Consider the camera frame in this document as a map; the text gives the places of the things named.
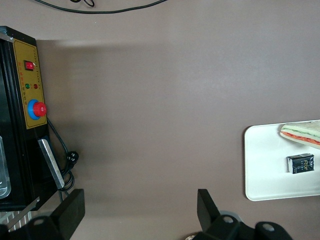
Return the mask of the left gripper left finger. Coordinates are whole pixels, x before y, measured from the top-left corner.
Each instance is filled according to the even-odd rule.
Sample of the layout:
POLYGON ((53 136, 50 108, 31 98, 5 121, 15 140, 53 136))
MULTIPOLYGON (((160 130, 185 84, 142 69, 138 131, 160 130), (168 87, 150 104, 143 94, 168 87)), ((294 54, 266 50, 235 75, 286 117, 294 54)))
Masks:
POLYGON ((85 192, 74 189, 49 215, 27 224, 28 240, 69 240, 85 216, 85 192))

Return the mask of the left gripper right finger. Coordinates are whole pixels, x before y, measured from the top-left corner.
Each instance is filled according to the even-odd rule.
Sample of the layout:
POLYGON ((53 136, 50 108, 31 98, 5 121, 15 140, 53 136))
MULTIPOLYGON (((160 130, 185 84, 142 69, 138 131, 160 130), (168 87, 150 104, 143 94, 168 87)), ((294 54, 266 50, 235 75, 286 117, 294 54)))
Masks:
POLYGON ((197 216, 202 231, 198 240, 253 240, 255 230, 230 211, 220 211, 208 190, 197 191, 197 216))

